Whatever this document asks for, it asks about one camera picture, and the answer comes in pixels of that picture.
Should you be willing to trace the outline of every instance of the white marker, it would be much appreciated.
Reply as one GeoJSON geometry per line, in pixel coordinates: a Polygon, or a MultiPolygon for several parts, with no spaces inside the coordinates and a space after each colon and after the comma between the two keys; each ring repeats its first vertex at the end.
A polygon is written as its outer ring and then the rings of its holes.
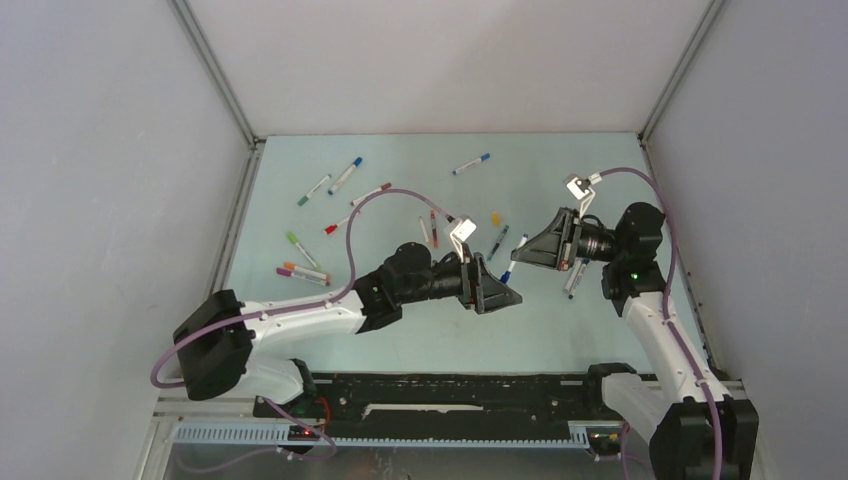
{"type": "Polygon", "coordinates": [[[347,167],[347,170],[342,173],[339,179],[336,180],[336,182],[332,186],[330,186],[330,189],[327,190],[327,193],[329,193],[330,195],[336,193],[336,191],[338,191],[338,189],[341,188],[342,184],[347,180],[347,177],[349,177],[350,174],[353,173],[354,170],[356,170],[356,167],[358,167],[360,163],[362,163],[362,157],[356,157],[356,160],[354,160],[353,163],[351,163],[350,166],[347,167]]]}
{"type": "Polygon", "coordinates": [[[350,205],[355,207],[355,206],[359,205],[360,203],[362,203],[362,201],[365,200],[365,198],[367,198],[368,195],[373,195],[377,192],[382,192],[383,190],[385,190],[387,188],[392,188],[392,184],[391,183],[384,183],[384,184],[380,185],[379,187],[375,188],[374,190],[371,190],[370,192],[366,193],[365,195],[357,198],[356,200],[351,200],[350,205]]]}
{"type": "Polygon", "coordinates": [[[583,273],[586,272],[586,266],[589,265],[589,259],[584,258],[580,262],[580,266],[574,269],[568,282],[565,284],[565,291],[568,292],[568,299],[574,298],[574,291],[577,290],[577,285],[580,285],[580,280],[583,278],[583,273]]]}
{"type": "Polygon", "coordinates": [[[459,175],[460,173],[462,173],[462,172],[464,172],[464,171],[468,170],[469,168],[473,167],[474,165],[480,165],[481,163],[483,163],[483,162],[485,162],[486,160],[488,160],[488,159],[489,159],[489,157],[491,157],[491,155],[489,155],[488,153],[486,153],[486,154],[484,154],[482,157],[475,158],[474,160],[471,160],[470,162],[466,163],[465,165],[463,165],[463,166],[461,166],[461,167],[457,168],[456,170],[454,170],[454,171],[453,171],[453,174],[454,174],[454,175],[459,175]]]}
{"type": "Polygon", "coordinates": [[[309,201],[309,199],[310,199],[310,198],[312,198],[312,194],[313,194],[313,193],[315,193],[315,192],[317,192],[317,191],[318,191],[318,189],[319,189],[319,188],[321,188],[321,185],[324,185],[324,183],[325,183],[327,180],[329,180],[329,179],[330,179],[330,174],[329,174],[329,173],[328,173],[328,174],[326,174],[326,175],[324,175],[324,178],[322,178],[322,179],[321,179],[321,181],[319,181],[318,183],[316,183],[316,184],[315,184],[315,186],[314,186],[314,187],[312,187],[312,190],[310,190],[310,191],[306,192],[306,195],[304,195],[304,196],[300,197],[300,200],[298,200],[298,201],[297,201],[297,206],[298,206],[298,207],[302,207],[304,203],[308,202],[308,201],[309,201]]]}
{"type": "MultiPolygon", "coordinates": [[[[518,246],[515,247],[516,250],[523,247],[525,243],[527,243],[527,234],[521,236],[521,240],[518,242],[518,246]]],[[[512,275],[512,269],[515,268],[515,260],[510,260],[509,267],[507,267],[506,272],[501,275],[501,283],[506,285],[506,282],[509,281],[509,276],[512,275]]]]}
{"type": "Polygon", "coordinates": [[[421,224],[421,233],[424,234],[424,244],[430,245],[430,235],[427,233],[427,225],[424,224],[424,218],[418,217],[418,223],[421,224]]]}

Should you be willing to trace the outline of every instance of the marker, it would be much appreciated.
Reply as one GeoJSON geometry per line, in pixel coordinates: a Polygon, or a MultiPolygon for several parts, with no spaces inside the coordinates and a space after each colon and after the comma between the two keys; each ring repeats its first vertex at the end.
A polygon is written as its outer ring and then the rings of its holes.
{"type": "Polygon", "coordinates": [[[316,262],[315,259],[312,258],[312,255],[310,255],[309,252],[307,252],[306,249],[303,248],[303,245],[301,245],[300,242],[297,241],[297,237],[294,236],[294,233],[289,232],[286,234],[286,236],[289,237],[289,241],[292,242],[292,245],[294,245],[295,247],[297,247],[298,250],[300,250],[300,253],[302,253],[303,256],[306,257],[307,260],[309,260],[309,263],[311,263],[313,267],[318,270],[321,270],[321,265],[318,265],[318,262],[316,262]]]}
{"type": "Polygon", "coordinates": [[[427,235],[427,226],[424,225],[424,217],[418,217],[418,223],[421,225],[421,233],[424,234],[424,245],[430,245],[430,235],[427,235]]]}
{"type": "Polygon", "coordinates": [[[480,165],[481,163],[488,160],[489,157],[491,157],[491,155],[489,155],[488,153],[484,154],[482,157],[477,157],[474,160],[471,160],[470,162],[466,163],[465,165],[458,167],[456,170],[453,171],[453,174],[459,175],[460,173],[468,170],[469,168],[473,167],[474,165],[480,165]]]}
{"type": "Polygon", "coordinates": [[[356,157],[356,160],[354,160],[353,163],[351,163],[350,166],[347,167],[344,173],[342,173],[342,176],[340,176],[339,179],[336,180],[336,182],[330,186],[330,189],[327,190],[327,193],[332,195],[336,193],[338,189],[342,188],[342,184],[347,181],[347,177],[349,177],[350,174],[353,173],[354,170],[356,170],[356,167],[358,167],[360,163],[362,163],[362,157],[356,157]]]}
{"type": "Polygon", "coordinates": [[[319,280],[323,280],[323,281],[327,282],[327,285],[330,284],[330,274],[329,273],[316,272],[315,270],[310,270],[308,268],[304,268],[304,267],[301,267],[300,265],[295,265],[295,264],[289,263],[289,262],[283,263],[283,267],[285,267],[286,269],[291,270],[293,272],[296,272],[296,273],[302,273],[304,275],[308,275],[310,277],[315,277],[319,280]]]}
{"type": "Polygon", "coordinates": [[[577,285],[580,285],[580,280],[583,278],[583,273],[586,272],[586,266],[589,265],[589,259],[584,258],[580,262],[580,266],[574,269],[574,273],[565,284],[565,290],[568,292],[568,299],[574,298],[574,291],[577,290],[577,285]]]}
{"type": "Polygon", "coordinates": [[[286,270],[285,268],[277,268],[277,275],[282,275],[284,277],[292,277],[299,278],[301,280],[306,280],[307,282],[317,283],[318,285],[329,286],[330,282],[326,280],[321,280],[320,278],[310,277],[309,275],[304,275],[302,273],[292,272],[291,270],[286,270]]]}
{"type": "Polygon", "coordinates": [[[390,183],[384,183],[384,184],[380,185],[378,188],[375,188],[374,190],[371,190],[370,192],[368,192],[368,193],[366,193],[365,195],[363,195],[363,196],[361,196],[361,197],[357,198],[356,200],[351,200],[351,201],[350,201],[350,205],[351,205],[352,207],[355,207],[355,206],[359,205],[360,203],[362,203],[362,201],[363,201],[363,200],[365,200],[365,197],[367,197],[368,195],[373,195],[373,194],[375,194],[375,193],[377,193],[377,192],[382,192],[383,190],[385,190],[385,189],[387,189],[387,188],[392,188],[392,184],[391,184],[391,182],[390,182],[390,183]]]}
{"type": "Polygon", "coordinates": [[[439,248],[439,234],[436,233],[436,211],[430,210],[430,227],[433,228],[433,248],[439,248]]]}
{"type": "Polygon", "coordinates": [[[346,216],[345,218],[343,218],[343,219],[339,220],[338,222],[336,222],[336,223],[330,225],[329,227],[325,228],[324,233],[329,235],[329,234],[335,232],[336,229],[338,229],[339,227],[341,227],[342,225],[344,225],[345,223],[347,223],[349,221],[350,221],[350,215],[346,216]]]}
{"type": "Polygon", "coordinates": [[[492,257],[495,256],[495,252],[498,251],[498,248],[501,246],[501,242],[503,242],[504,237],[506,237],[506,232],[509,231],[509,225],[504,225],[504,229],[501,230],[501,233],[498,234],[497,240],[495,240],[495,246],[492,247],[492,251],[489,252],[489,256],[486,258],[487,262],[492,261],[492,257]]]}
{"type": "MultiPolygon", "coordinates": [[[[524,244],[527,243],[527,238],[528,237],[527,237],[526,233],[524,235],[522,235],[521,241],[518,242],[518,246],[515,247],[515,249],[518,250],[519,248],[523,247],[524,244]]],[[[503,283],[504,285],[506,285],[506,282],[509,281],[509,276],[512,275],[512,269],[515,268],[515,263],[516,263],[515,260],[511,260],[509,262],[509,267],[507,267],[507,269],[506,269],[506,272],[504,272],[504,274],[501,275],[501,283],[503,283]]]]}
{"type": "Polygon", "coordinates": [[[315,186],[312,187],[312,190],[306,192],[306,195],[300,197],[300,200],[297,201],[297,206],[302,207],[304,203],[308,202],[309,199],[312,198],[312,194],[317,192],[318,189],[321,188],[321,185],[324,185],[324,183],[326,183],[329,179],[329,173],[324,175],[324,178],[322,178],[318,183],[316,183],[315,186]]]}

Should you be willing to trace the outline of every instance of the orange marker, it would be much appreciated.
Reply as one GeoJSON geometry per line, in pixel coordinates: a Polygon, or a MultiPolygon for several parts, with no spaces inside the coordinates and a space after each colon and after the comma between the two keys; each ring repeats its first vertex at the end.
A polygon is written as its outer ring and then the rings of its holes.
{"type": "Polygon", "coordinates": [[[323,280],[327,285],[330,284],[330,274],[328,274],[328,273],[316,272],[315,270],[303,268],[299,265],[295,265],[295,264],[289,263],[289,262],[284,263],[283,267],[285,267],[285,268],[287,268],[287,269],[289,269],[293,272],[302,273],[304,275],[308,275],[310,277],[313,277],[313,278],[316,278],[316,279],[319,279],[319,280],[323,280]]]}

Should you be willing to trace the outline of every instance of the white wall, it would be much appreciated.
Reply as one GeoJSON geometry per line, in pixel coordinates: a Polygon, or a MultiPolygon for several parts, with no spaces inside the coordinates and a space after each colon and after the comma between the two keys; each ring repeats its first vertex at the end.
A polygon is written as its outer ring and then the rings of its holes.
{"type": "Polygon", "coordinates": [[[194,0],[257,133],[638,131],[709,0],[194,0]]]}
{"type": "Polygon", "coordinates": [[[246,146],[164,0],[0,6],[0,477],[132,475],[246,146]]]}
{"type": "Polygon", "coordinates": [[[652,158],[783,478],[844,478],[848,3],[731,1],[652,158]]]}

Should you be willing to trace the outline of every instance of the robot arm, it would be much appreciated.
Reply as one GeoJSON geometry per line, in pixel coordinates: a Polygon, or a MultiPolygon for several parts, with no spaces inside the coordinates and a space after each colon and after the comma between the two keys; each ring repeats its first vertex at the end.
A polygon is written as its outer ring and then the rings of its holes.
{"type": "Polygon", "coordinates": [[[489,273],[482,255],[472,256],[467,245],[459,245],[462,257],[452,252],[435,264],[427,247],[401,245],[332,302],[341,292],[271,303],[242,303],[232,290],[216,292],[174,332],[174,343],[221,320],[263,313],[201,337],[178,352],[188,397],[207,400],[231,392],[266,397],[278,404],[295,399],[309,404],[314,391],[309,370],[301,361],[276,358],[281,344],[379,330],[400,320],[404,304],[425,300],[456,297],[478,314],[521,303],[518,293],[489,273]],[[316,306],[264,313],[312,303],[316,306]]]}
{"type": "Polygon", "coordinates": [[[600,223],[585,223],[583,214],[595,196],[591,185],[599,181],[598,175],[569,177],[566,186],[577,198],[579,209],[560,208],[544,231],[512,252],[512,259],[562,271],[579,264],[581,257],[606,262],[604,298],[636,335],[662,392],[658,395],[648,389],[629,366],[593,365],[588,377],[600,378],[592,378],[589,384],[600,391],[587,392],[587,398],[602,399],[648,442],[657,478],[710,478],[713,435],[718,430],[710,425],[709,402],[720,412],[723,472],[748,478],[759,424],[756,410],[748,400],[734,400],[693,353],[697,350],[680,328],[671,299],[669,318],[663,315],[666,282],[656,251],[662,242],[665,215],[650,204],[634,203],[614,230],[600,223]],[[687,354],[692,355],[694,368],[703,378],[696,378],[687,354]],[[702,383],[709,386],[713,398],[705,397],[702,383]]]}

